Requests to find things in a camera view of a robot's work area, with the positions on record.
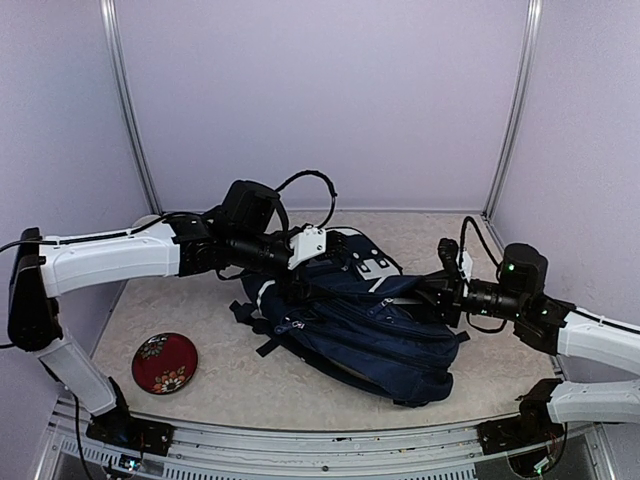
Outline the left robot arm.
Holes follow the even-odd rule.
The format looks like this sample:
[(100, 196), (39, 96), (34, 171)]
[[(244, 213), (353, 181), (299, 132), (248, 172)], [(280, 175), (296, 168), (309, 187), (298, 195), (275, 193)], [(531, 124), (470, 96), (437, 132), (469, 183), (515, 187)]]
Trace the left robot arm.
[(143, 277), (187, 277), (240, 267), (288, 278), (326, 253), (321, 226), (291, 227), (278, 191), (237, 180), (220, 205), (174, 212), (125, 230), (13, 242), (7, 333), (90, 415), (89, 438), (143, 454), (167, 455), (174, 428), (133, 416), (117, 382), (103, 374), (58, 320), (58, 298), (85, 287)]

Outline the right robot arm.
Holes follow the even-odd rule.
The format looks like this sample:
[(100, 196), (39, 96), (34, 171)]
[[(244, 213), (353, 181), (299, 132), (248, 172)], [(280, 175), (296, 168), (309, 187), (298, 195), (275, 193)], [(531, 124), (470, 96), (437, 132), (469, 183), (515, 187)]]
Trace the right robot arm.
[[(506, 246), (496, 282), (465, 278), (455, 259), (457, 244), (439, 243), (443, 268), (423, 275), (417, 293), (452, 325), (461, 314), (510, 321), (514, 335), (551, 356), (579, 357), (639, 372), (638, 327), (598, 316), (544, 292), (547, 259), (523, 243)], [(559, 378), (539, 381), (519, 403), (517, 415), (478, 425), (484, 454), (524, 448), (560, 437), (569, 422), (637, 423), (639, 382), (575, 383)]]

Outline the navy blue student backpack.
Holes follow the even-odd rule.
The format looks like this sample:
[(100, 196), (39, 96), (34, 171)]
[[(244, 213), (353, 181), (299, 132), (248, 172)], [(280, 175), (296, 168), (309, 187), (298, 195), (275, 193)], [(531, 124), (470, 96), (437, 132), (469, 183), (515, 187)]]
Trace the navy blue student backpack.
[(304, 267), (320, 290), (288, 302), (282, 279), (252, 273), (241, 280), (247, 302), (233, 302), (237, 322), (268, 337), (260, 356), (282, 347), (321, 373), (356, 389), (416, 408), (446, 399), (450, 367), (467, 333), (456, 333), (429, 304), (395, 304), (398, 277), (421, 277), (401, 266), (368, 236), (347, 239), (347, 251)]

